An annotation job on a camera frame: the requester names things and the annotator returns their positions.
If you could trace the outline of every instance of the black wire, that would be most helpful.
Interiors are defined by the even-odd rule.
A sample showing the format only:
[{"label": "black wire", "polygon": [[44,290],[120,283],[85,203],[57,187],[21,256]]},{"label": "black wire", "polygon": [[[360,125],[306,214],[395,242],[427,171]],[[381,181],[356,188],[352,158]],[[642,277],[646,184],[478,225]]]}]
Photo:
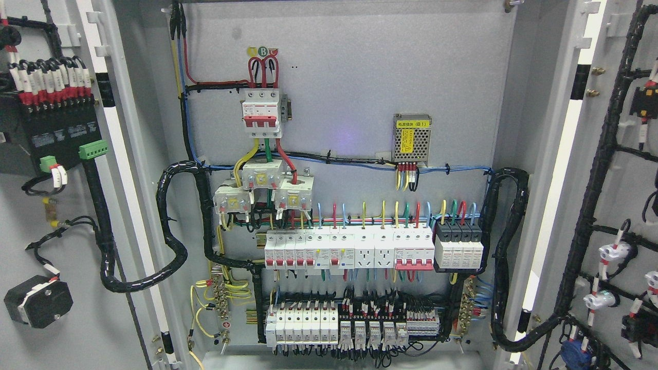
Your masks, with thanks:
[{"label": "black wire", "polygon": [[548,370],[553,370],[553,364],[555,363],[555,360],[560,357],[560,351],[558,351],[555,356],[553,356],[553,359],[551,360],[551,363],[548,364]]},{"label": "black wire", "polygon": [[537,363],[537,370],[542,370],[542,366],[544,365],[544,357],[546,356],[546,351],[548,351],[548,342],[551,340],[551,334],[553,334],[553,331],[549,331],[546,333],[546,337],[544,338],[544,344],[542,346],[542,352],[539,356],[539,362]]},{"label": "black wire", "polygon": [[25,194],[27,196],[31,196],[31,197],[34,197],[34,196],[45,196],[45,197],[55,196],[55,195],[63,192],[64,189],[66,188],[66,185],[62,185],[60,188],[56,188],[54,190],[51,190],[50,192],[46,192],[45,190],[35,190],[35,189],[33,189],[33,187],[36,186],[37,184],[39,184],[41,182],[44,182],[44,181],[47,181],[47,180],[50,180],[52,178],[53,178],[52,174],[44,174],[44,175],[32,178],[32,179],[28,180],[25,184],[23,184],[23,186],[21,186],[20,189],[23,192],[25,192]]}]

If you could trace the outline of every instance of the black cable bundle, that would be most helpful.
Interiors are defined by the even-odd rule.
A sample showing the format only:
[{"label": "black cable bundle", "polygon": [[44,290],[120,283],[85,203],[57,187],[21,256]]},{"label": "black cable bundle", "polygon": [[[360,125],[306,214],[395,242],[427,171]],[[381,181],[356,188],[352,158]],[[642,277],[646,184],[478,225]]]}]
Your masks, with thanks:
[{"label": "black cable bundle", "polygon": [[[185,249],[185,246],[183,246],[183,244],[176,238],[173,238],[173,236],[169,239],[165,236],[166,244],[176,254],[174,259],[167,266],[151,276],[132,282],[122,282],[114,276],[114,264],[116,262],[114,235],[112,234],[112,223],[110,221],[110,213],[107,209],[105,195],[103,194],[101,178],[98,174],[98,168],[96,167],[96,162],[94,160],[82,161],[82,166],[87,175],[89,192],[91,193],[93,208],[96,211],[96,218],[98,220],[96,245],[101,250],[101,281],[103,282],[103,286],[107,290],[115,293],[138,292],[156,285],[175,273],[188,258],[188,251]],[[170,175],[173,176],[176,173],[176,170],[171,171]],[[165,181],[161,179],[158,184],[158,190],[163,186],[163,182]]]}]

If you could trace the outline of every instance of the green wire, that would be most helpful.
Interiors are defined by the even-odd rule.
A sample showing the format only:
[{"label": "green wire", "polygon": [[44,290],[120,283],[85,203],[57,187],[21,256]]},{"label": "green wire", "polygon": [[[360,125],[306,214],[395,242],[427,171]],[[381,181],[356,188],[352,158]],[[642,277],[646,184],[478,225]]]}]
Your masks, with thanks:
[{"label": "green wire", "polygon": [[405,228],[409,228],[409,203],[405,205]]},{"label": "green wire", "polygon": [[268,162],[272,161],[272,150],[270,149],[270,140],[265,139],[265,158]]},{"label": "green wire", "polygon": [[450,221],[450,224],[455,225],[455,221],[457,221],[457,200],[453,199],[452,221]]}]

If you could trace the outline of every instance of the screw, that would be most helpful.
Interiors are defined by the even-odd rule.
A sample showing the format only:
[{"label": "screw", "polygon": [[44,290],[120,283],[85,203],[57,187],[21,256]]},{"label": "screw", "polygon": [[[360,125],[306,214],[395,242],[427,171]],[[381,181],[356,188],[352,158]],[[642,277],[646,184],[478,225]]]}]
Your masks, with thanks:
[{"label": "screw", "polygon": [[600,66],[595,66],[594,68],[592,68],[592,74],[594,76],[601,76],[604,73],[605,73],[605,69],[601,68]]}]

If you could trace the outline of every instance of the red wire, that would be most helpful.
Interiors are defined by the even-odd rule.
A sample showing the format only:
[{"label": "red wire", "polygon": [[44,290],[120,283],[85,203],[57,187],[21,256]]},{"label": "red wire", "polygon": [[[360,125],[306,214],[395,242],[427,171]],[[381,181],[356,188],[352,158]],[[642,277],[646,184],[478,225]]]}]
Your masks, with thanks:
[{"label": "red wire", "polygon": [[336,228],[336,202],[334,202],[334,228]]},{"label": "red wire", "polygon": [[418,228],[419,222],[420,222],[420,202],[416,202],[416,228]]},{"label": "red wire", "polygon": [[459,208],[457,209],[457,214],[455,216],[457,216],[459,214],[459,212],[461,212],[461,221],[459,222],[459,224],[461,226],[464,226],[466,224],[466,201],[465,200],[461,201],[461,203],[459,204]]},{"label": "red wire", "polygon": [[288,167],[290,167],[290,172],[292,172],[292,184],[297,185],[297,169],[295,168],[295,165],[292,164],[292,161],[290,161],[290,157],[288,157],[288,154],[284,151],[284,148],[281,147],[281,139],[276,139],[276,151],[279,152],[279,155],[281,158],[284,159],[284,161],[288,164]]},{"label": "red wire", "polygon": [[274,67],[275,74],[274,74],[274,83],[272,83],[272,87],[275,88],[275,89],[278,89],[279,88],[279,60],[274,55],[268,55],[263,59],[263,64],[267,65],[267,61],[269,59],[272,59],[274,61],[274,64],[276,65]]},{"label": "red wire", "polygon": [[196,85],[230,85],[230,84],[241,84],[249,83],[247,80],[240,81],[208,81],[208,82],[198,82],[190,75],[190,67],[188,63],[188,40],[183,38],[183,58],[185,62],[185,74],[188,76],[188,79]]}]

